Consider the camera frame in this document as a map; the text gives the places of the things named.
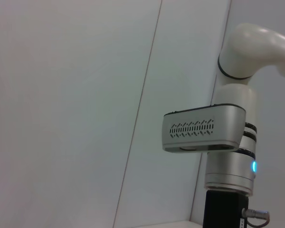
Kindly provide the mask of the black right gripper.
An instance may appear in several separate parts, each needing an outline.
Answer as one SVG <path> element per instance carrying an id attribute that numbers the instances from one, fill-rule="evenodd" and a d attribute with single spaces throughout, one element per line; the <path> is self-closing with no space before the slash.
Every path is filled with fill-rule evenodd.
<path id="1" fill-rule="evenodd" d="M 242 209 L 248 208 L 248 197 L 231 191 L 208 190 L 204 208 L 203 228 L 246 228 Z"/>

